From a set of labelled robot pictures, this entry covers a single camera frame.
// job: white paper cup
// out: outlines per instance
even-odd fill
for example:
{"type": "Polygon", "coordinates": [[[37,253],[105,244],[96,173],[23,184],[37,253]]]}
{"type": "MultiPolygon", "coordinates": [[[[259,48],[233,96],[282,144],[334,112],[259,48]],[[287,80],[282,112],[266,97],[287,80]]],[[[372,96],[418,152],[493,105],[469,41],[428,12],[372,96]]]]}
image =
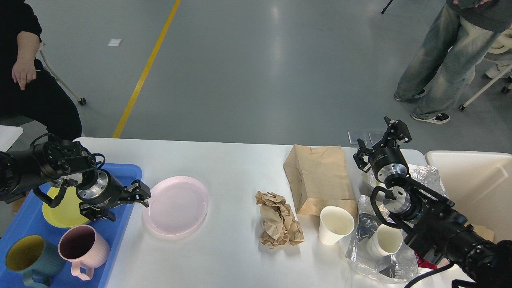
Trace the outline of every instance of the white paper cup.
{"type": "Polygon", "coordinates": [[[402,246],[403,238],[400,229],[391,228],[384,224],[377,228],[377,231],[366,243],[368,253],[373,257],[384,257],[394,254],[402,246]]]}
{"type": "Polygon", "coordinates": [[[318,237],[325,245],[333,245],[354,230],[354,218],[347,210],[326,206],[320,212],[318,237]]]}

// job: white table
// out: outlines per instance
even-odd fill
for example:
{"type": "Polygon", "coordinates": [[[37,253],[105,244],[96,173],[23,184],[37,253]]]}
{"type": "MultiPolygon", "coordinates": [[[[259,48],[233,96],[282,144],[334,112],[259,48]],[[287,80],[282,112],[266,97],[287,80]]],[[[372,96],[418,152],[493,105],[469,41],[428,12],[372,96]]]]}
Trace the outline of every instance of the white table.
{"type": "MultiPolygon", "coordinates": [[[[133,163],[153,187],[178,175],[201,181],[209,191],[208,214],[192,234],[176,240],[153,236],[135,205],[117,255],[108,288],[128,287],[402,287],[382,284],[352,271],[345,258],[349,237],[333,246],[317,236],[319,218],[299,215],[306,241],[270,250],[259,243],[262,232],[258,190],[275,192],[292,204],[283,163],[291,146],[158,140],[79,138],[107,162],[133,163]]],[[[344,148],[354,192],[361,171],[351,161],[355,148],[344,148]]],[[[410,164],[426,165],[423,155],[403,150],[410,164]]],[[[451,287],[454,268],[414,287],[451,287]]]]}
{"type": "Polygon", "coordinates": [[[7,151],[18,137],[23,133],[23,128],[0,125],[0,151],[7,151]]]}

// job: yellow plate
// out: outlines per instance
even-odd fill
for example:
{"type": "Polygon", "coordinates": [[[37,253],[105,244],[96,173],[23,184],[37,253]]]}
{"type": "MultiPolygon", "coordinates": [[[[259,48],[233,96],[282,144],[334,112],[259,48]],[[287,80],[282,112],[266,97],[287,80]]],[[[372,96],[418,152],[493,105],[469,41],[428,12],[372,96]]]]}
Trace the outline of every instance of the yellow plate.
{"type": "MultiPolygon", "coordinates": [[[[58,188],[51,187],[48,196],[54,198],[59,192],[58,188]]],[[[46,221],[59,228],[72,228],[74,226],[87,224],[89,219],[80,215],[78,204],[81,202],[76,196],[76,188],[68,188],[64,199],[59,206],[50,208],[46,203],[42,204],[42,214],[46,221]]]]}

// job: aluminum foil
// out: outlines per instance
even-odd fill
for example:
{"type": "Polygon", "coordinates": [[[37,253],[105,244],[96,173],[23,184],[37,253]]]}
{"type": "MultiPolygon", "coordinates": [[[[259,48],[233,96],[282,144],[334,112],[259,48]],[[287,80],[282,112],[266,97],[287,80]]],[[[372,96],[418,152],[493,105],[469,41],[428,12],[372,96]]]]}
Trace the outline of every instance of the aluminum foil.
{"type": "Polygon", "coordinates": [[[352,236],[346,258],[355,271],[385,283],[407,283],[418,275],[418,264],[414,251],[402,244],[397,253],[375,259],[368,256],[366,241],[375,233],[380,220],[375,216],[370,198],[359,198],[359,221],[352,236]]]}
{"type": "MultiPolygon", "coordinates": [[[[417,166],[417,165],[408,165],[409,166],[409,174],[411,174],[411,178],[420,182],[421,184],[427,186],[428,188],[436,191],[437,193],[447,197],[446,190],[444,189],[443,184],[441,183],[441,177],[439,176],[439,170],[437,170],[434,166],[417,166]]],[[[373,171],[370,170],[366,175],[363,176],[365,182],[370,186],[371,189],[373,187],[380,184],[380,182],[375,179],[375,175],[373,171]]]]}

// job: blue mug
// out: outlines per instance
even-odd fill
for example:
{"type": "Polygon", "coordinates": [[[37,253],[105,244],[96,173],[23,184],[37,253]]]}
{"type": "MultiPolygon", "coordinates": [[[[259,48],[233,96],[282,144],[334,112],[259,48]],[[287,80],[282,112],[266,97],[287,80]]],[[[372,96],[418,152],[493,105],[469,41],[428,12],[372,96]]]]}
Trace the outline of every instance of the blue mug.
{"type": "Polygon", "coordinates": [[[22,274],[23,284],[34,288],[47,288],[53,276],[64,267],[57,246],[39,235],[26,236],[16,242],[5,257],[7,269],[22,274]]]}

